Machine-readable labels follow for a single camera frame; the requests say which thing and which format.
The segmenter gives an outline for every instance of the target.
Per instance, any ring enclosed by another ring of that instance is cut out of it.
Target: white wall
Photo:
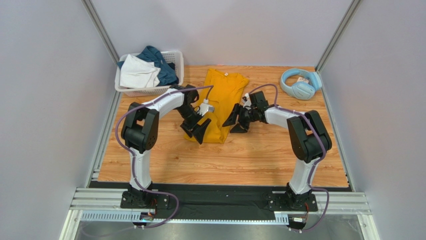
[[[0,238],[58,239],[114,92],[80,0],[0,1]]]
[[[93,0],[119,55],[146,45],[191,65],[314,66],[351,0]]]
[[[381,239],[425,239],[426,2],[363,1],[322,72]]]

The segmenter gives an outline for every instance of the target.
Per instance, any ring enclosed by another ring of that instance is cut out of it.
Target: aluminum frame
[[[96,12],[96,9],[91,0],[81,0],[83,5],[85,6],[89,16],[91,17],[93,24],[99,32],[112,60],[117,62],[119,56],[117,51],[114,48],[111,39],[108,36],[107,31],[105,30],[99,15]],[[329,55],[331,54],[334,46],[337,41],[341,37],[345,28],[347,27],[350,19],[358,8],[359,4],[362,0],[353,0],[350,4],[345,16],[339,24],[336,32],[334,33],[330,43],[328,44],[326,50],[324,51],[320,61],[318,62],[315,69],[320,73],[322,68]],[[346,167],[345,163],[345,153],[341,146],[339,145],[339,134],[335,128],[335,122],[331,114],[331,110],[328,105],[328,98],[326,91],[322,91],[325,106],[327,107],[327,111],[329,117],[331,119],[331,126],[335,132],[335,137],[337,141],[337,147],[339,152],[341,153],[343,167],[345,172],[347,173],[347,178],[350,186],[352,185],[350,179],[350,173]],[[100,168],[102,165],[103,158],[105,156],[106,147],[108,144],[108,139],[111,135],[111,129],[114,124],[114,119],[117,115],[118,105],[120,103],[122,94],[116,92],[113,96],[113,99],[110,104],[110,110],[108,112],[108,116],[103,125],[103,130],[101,136],[99,138],[96,153],[94,155],[92,167],[89,176],[87,177],[86,186],[89,186],[91,181],[97,181],[98,175],[100,172]],[[87,214],[104,214],[98,220],[102,221],[114,221],[118,214],[129,214],[133,212],[144,212],[143,209],[121,209],[120,202],[123,191],[126,189],[122,188],[77,188],[75,191],[75,195],[71,202],[70,209],[68,211],[68,215],[66,217],[65,224],[62,228],[62,233],[60,235],[61,240],[73,240],[77,234],[78,226],[80,221],[82,220],[82,216],[87,216]],[[324,192],[314,192],[317,199],[319,214],[324,210],[324,206],[326,203],[326,194]],[[267,220],[267,221],[250,221],[250,220],[236,220],[236,221],[225,221],[225,220],[199,220],[199,219],[172,219],[170,222],[176,223],[201,223],[201,224],[274,224],[274,225],[283,225],[286,223],[287,214],[303,214],[304,212],[283,212],[276,211],[275,220]],[[377,233],[376,226],[373,221],[372,213],[370,207],[367,202],[367,198],[363,192],[330,192],[330,202],[328,205],[327,215],[357,215],[360,225],[363,227],[362,233],[366,240],[378,240],[379,235]]]

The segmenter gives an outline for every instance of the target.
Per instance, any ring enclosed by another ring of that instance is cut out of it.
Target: metal floor
[[[314,224],[319,216],[310,215],[308,225]],[[92,235],[103,235],[128,228],[130,222],[80,222],[76,240],[95,239],[84,236],[84,231]],[[364,240],[357,215],[326,215],[314,231],[298,234],[288,231],[284,225],[253,224],[201,224],[167,223],[153,229],[131,229],[104,240]]]

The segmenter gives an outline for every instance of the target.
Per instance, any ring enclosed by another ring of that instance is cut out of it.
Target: white cloth
[[[160,70],[153,62],[129,54],[120,70],[120,86],[130,89],[156,87],[160,83],[157,77]]]

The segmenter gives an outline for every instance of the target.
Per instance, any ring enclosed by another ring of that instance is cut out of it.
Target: headphone ear cup
[[[315,91],[318,91],[320,88],[323,87],[323,84],[320,80],[320,76],[316,72],[310,72],[306,75],[306,77],[309,78],[310,84],[312,84]]]
[[[315,94],[315,88],[306,82],[296,82],[291,86],[294,96],[300,100],[308,100]]]

